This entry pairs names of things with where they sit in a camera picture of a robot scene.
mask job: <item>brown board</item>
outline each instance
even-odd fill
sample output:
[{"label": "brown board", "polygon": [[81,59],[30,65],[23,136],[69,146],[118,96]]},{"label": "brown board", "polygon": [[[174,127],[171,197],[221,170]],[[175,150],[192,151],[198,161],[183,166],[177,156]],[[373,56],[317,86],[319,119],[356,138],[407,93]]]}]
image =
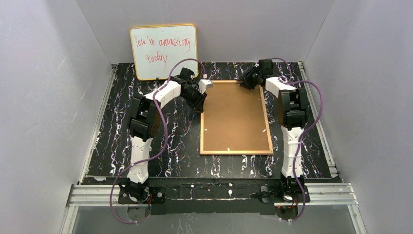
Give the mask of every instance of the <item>brown board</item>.
[{"label": "brown board", "polygon": [[202,155],[272,155],[262,87],[248,90],[235,80],[214,81],[201,114]]}]

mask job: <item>marble surface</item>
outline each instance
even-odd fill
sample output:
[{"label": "marble surface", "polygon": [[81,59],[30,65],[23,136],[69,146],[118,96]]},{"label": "marble surface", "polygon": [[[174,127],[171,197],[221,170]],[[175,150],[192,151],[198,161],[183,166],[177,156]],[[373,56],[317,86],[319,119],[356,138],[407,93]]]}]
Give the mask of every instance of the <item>marble surface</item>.
[{"label": "marble surface", "polygon": [[[204,63],[208,78],[212,80],[238,79],[255,63]],[[275,63],[277,76],[289,76],[284,63]],[[294,80],[302,79],[297,63],[291,63]],[[147,94],[158,87],[156,81],[139,81],[133,63],[117,66],[103,121],[96,138],[95,148],[87,176],[117,176],[129,166],[131,141],[127,127],[130,99],[134,94]],[[159,160],[149,162],[150,176],[188,178],[280,178],[283,159],[281,127],[277,122],[277,101],[264,92],[271,139],[274,148],[272,156],[201,156],[200,114],[190,109],[178,97],[163,109],[168,122],[168,150]],[[314,121],[311,115],[307,126]],[[162,147],[163,127],[151,144],[150,156]],[[307,178],[331,178],[321,140],[316,129],[303,140],[301,153],[303,171]]]}]

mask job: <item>gray wall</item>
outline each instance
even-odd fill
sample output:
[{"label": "gray wall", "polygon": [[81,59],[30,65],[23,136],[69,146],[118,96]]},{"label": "gray wall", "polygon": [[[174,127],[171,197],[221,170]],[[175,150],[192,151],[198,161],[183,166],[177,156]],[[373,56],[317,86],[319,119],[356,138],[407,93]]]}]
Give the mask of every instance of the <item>gray wall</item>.
[{"label": "gray wall", "polygon": [[413,2],[335,1],[305,69],[369,233],[412,233]]},{"label": "gray wall", "polygon": [[193,23],[201,61],[307,58],[333,0],[77,0],[111,63],[133,62],[135,26]]},{"label": "gray wall", "polygon": [[75,0],[0,2],[1,233],[59,232],[110,71]]}]

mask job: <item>purple cable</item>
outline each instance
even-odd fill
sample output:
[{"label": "purple cable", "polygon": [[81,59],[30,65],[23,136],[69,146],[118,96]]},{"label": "purple cable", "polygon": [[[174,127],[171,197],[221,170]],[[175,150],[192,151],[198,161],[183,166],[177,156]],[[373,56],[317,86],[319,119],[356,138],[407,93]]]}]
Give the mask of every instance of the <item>purple cable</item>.
[{"label": "purple cable", "polygon": [[164,125],[164,129],[165,129],[165,130],[164,130],[164,132],[165,132],[165,143],[164,143],[164,146],[162,147],[161,151],[160,151],[157,155],[155,155],[155,156],[152,156],[152,157],[150,157],[150,158],[146,158],[146,159],[143,159],[143,160],[139,160],[139,161],[137,161],[137,162],[134,162],[134,163],[133,163],[132,165],[130,165],[129,167],[123,169],[123,170],[117,175],[117,177],[115,178],[115,180],[114,180],[114,182],[113,182],[112,189],[111,189],[111,194],[110,194],[110,196],[109,196],[109,204],[110,204],[110,207],[111,207],[111,210],[112,210],[113,215],[117,218],[117,220],[121,221],[122,223],[125,223],[125,224],[140,223],[140,222],[142,222],[142,221],[145,221],[145,220],[150,216],[150,215],[148,215],[148,216],[146,216],[145,218],[143,218],[143,219],[141,219],[141,220],[139,220],[139,221],[135,221],[135,222],[128,222],[128,221],[122,220],[119,216],[117,216],[117,214],[115,213],[115,210],[114,210],[114,208],[113,208],[113,205],[112,205],[113,190],[114,190],[114,188],[115,188],[115,186],[116,186],[117,180],[120,178],[120,176],[121,176],[125,171],[128,171],[130,168],[132,168],[133,166],[135,166],[135,165],[137,165],[137,164],[139,164],[139,163],[147,162],[147,161],[151,161],[151,160],[154,160],[154,159],[156,159],[156,158],[159,158],[159,156],[161,156],[162,153],[163,153],[163,152],[165,151],[165,149],[167,148],[167,145],[168,145],[168,137],[169,137],[169,136],[168,136],[168,127],[167,127],[167,123],[166,123],[166,121],[165,121],[165,117],[164,117],[164,115],[162,114],[161,107],[159,106],[159,103],[156,101],[155,96],[156,96],[157,93],[159,93],[159,91],[161,91],[162,89],[164,89],[164,88],[167,86],[167,84],[169,83],[170,77],[172,76],[173,70],[174,70],[181,62],[188,61],[188,60],[193,60],[193,61],[199,63],[199,64],[201,65],[201,67],[202,67],[203,74],[206,74],[206,73],[207,73],[207,71],[205,70],[205,66],[204,66],[200,61],[198,61],[197,59],[194,59],[194,58],[186,58],[186,59],[184,59],[184,60],[181,60],[181,61],[179,61],[174,67],[172,67],[171,71],[169,72],[169,76],[168,76],[167,82],[165,82],[164,85],[162,85],[159,89],[157,89],[157,90],[153,93],[153,96],[152,96],[152,99],[153,99],[154,102],[155,102],[156,109],[159,111],[159,114],[160,114],[161,119],[162,119],[162,123],[163,123],[163,125]]},{"label": "purple cable", "polygon": [[270,59],[270,60],[278,59],[278,60],[283,61],[283,62],[285,63],[285,65],[287,65],[287,69],[288,69],[288,71],[290,72],[290,79],[287,78],[288,82],[291,82],[291,81],[293,80],[293,72],[291,71],[290,64],[288,64],[287,61],[285,61],[285,60],[282,59],[282,58],[269,58],[269,59]]},{"label": "purple cable", "polygon": [[[308,133],[311,129],[313,129],[313,128],[315,127],[315,125],[318,123],[318,121],[320,120],[320,117],[321,117],[321,113],[322,113],[322,110],[323,110],[323,106],[324,106],[324,97],[323,97],[323,94],[322,94],[322,92],[321,92],[321,89],[320,89],[315,83],[313,83],[313,82],[311,82],[311,81],[308,81],[308,80],[299,80],[299,81],[295,81],[295,82],[291,82],[291,83],[287,83],[287,84],[288,84],[288,85],[293,85],[293,84],[298,84],[298,83],[308,83],[308,84],[313,85],[314,88],[317,89],[317,91],[318,91],[319,94],[320,94],[320,111],[319,111],[319,115],[317,116],[316,120],[314,120],[314,123],[311,124],[310,127],[308,127],[307,129],[305,129],[304,132],[302,132],[302,134],[300,135],[300,137],[298,137],[298,142],[300,142],[300,143],[298,144],[297,151],[296,151],[296,153],[295,153],[295,155],[294,155],[294,160],[293,160],[294,168],[295,168],[295,166],[296,166],[297,155],[298,155],[298,153],[299,153],[300,150],[301,150],[301,140],[302,140],[302,137],[304,136],[304,134]],[[292,220],[292,221],[295,221],[295,220],[297,220],[298,218],[300,218],[301,215],[302,215],[302,213],[304,212],[304,208],[305,208],[305,191],[304,191],[303,186],[302,186],[301,183],[300,183],[300,180],[299,180],[298,177],[297,177],[296,170],[293,170],[293,173],[294,173],[294,177],[295,177],[295,179],[296,179],[296,182],[297,182],[298,186],[299,186],[300,189],[301,189],[302,197],[303,197],[301,212],[297,215],[297,217],[295,217],[295,218]]]}]

